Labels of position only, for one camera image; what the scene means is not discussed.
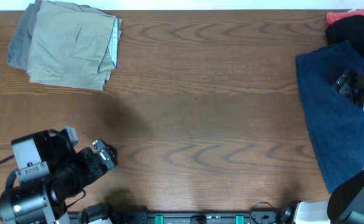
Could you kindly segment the beige khaki shorts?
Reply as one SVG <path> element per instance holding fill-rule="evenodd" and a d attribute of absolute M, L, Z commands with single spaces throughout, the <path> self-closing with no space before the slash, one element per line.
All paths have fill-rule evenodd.
<path fill-rule="evenodd" d="M 30 82 L 104 90 L 117 67 L 121 22 L 88 6 L 41 2 L 27 61 Z"/>

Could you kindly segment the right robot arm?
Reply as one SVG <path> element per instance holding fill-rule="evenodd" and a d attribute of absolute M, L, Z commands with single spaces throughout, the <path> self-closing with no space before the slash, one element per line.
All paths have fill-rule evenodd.
<path fill-rule="evenodd" d="M 327 200 L 295 201 L 281 223 L 364 223 L 364 58 L 349 42 L 296 58 L 297 84 Z"/>

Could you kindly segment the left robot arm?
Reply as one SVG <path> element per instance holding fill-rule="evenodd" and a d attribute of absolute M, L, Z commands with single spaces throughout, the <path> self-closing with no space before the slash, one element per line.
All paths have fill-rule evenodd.
<path fill-rule="evenodd" d="M 66 199 L 117 164 L 117 150 L 101 139 L 91 147 L 75 151 L 73 127 L 49 129 L 11 142 L 17 169 L 7 178 L 0 197 L 3 223 L 56 223 L 67 219 Z"/>

